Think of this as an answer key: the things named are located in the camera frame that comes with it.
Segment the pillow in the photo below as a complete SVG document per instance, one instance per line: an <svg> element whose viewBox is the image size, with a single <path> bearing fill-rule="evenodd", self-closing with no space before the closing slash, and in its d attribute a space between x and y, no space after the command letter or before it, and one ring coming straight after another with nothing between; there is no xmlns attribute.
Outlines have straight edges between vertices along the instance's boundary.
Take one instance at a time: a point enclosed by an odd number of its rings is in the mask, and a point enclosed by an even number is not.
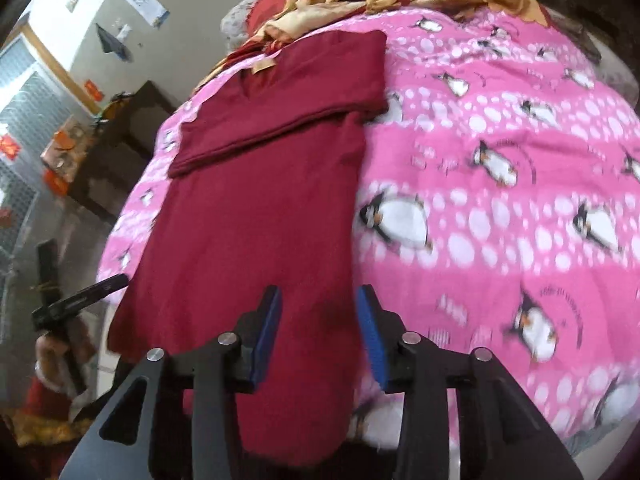
<svg viewBox="0 0 640 480"><path fill-rule="evenodd" d="M246 17L246 31L251 37L260 26L279 13L287 0L256 0Z"/></svg>

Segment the metal screw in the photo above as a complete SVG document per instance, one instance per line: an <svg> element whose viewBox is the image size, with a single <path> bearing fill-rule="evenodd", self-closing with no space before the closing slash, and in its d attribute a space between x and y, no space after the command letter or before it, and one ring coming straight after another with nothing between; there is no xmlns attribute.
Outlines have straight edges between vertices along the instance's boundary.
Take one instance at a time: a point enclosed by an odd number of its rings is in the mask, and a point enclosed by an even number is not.
<svg viewBox="0 0 640 480"><path fill-rule="evenodd" d="M422 336L417 332L405 332L402 334L402 341L408 345L417 345L422 340Z"/></svg>
<svg viewBox="0 0 640 480"><path fill-rule="evenodd" d="M152 348L149 352L146 353L146 358L149 361L159 361L164 357L164 350L161 348Z"/></svg>
<svg viewBox="0 0 640 480"><path fill-rule="evenodd" d="M474 357L478 359L478 361L487 362L494 358L494 354L491 350L482 346L474 350Z"/></svg>
<svg viewBox="0 0 640 480"><path fill-rule="evenodd" d="M238 341L238 336L233 332L223 332L218 336L218 343L221 345L233 345Z"/></svg>

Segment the red shirt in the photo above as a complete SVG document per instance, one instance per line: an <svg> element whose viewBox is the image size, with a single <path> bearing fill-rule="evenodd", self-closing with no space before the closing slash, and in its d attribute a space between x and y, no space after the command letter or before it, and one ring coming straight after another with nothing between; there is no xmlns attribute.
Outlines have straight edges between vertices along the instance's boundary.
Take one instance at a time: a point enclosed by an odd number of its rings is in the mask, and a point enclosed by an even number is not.
<svg viewBox="0 0 640 480"><path fill-rule="evenodd" d="M203 345L282 290L270 368L238 396L245 449L289 465L346 435L362 359L351 226L363 122L386 110L380 31L332 31L236 73L184 123L174 178L117 310L110 349Z"/></svg>

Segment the penguin print bedsheet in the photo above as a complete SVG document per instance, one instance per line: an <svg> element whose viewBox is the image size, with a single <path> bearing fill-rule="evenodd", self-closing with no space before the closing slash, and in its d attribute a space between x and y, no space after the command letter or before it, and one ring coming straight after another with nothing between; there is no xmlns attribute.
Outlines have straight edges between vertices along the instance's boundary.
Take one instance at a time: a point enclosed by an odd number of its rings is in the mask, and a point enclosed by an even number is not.
<svg viewBox="0 0 640 480"><path fill-rule="evenodd" d="M389 108L367 127L355 197L354 286L373 284L385 308L442 348L490 348L562 437L637 416L633 110L560 32L504 13L458 23L407 8L312 34L332 29L388 36ZM99 279L133 274L180 125L259 57L209 82L161 127ZM357 398L375 394L366 373L362 384ZM453 404L450 414L455 435Z"/></svg>

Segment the white bracelet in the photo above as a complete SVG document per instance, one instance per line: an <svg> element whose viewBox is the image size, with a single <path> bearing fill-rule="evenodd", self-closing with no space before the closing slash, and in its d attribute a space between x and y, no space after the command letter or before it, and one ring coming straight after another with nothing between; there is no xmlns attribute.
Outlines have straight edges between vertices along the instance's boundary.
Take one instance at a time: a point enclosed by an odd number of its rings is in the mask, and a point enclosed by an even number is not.
<svg viewBox="0 0 640 480"><path fill-rule="evenodd" d="M52 392L56 392L57 394L62 394L65 392L64 386L58 386L52 381L49 381L44 376L44 373L42 372L42 368L40 367L40 361L36 361L35 371L36 371L36 377L47 390L51 390Z"/></svg>

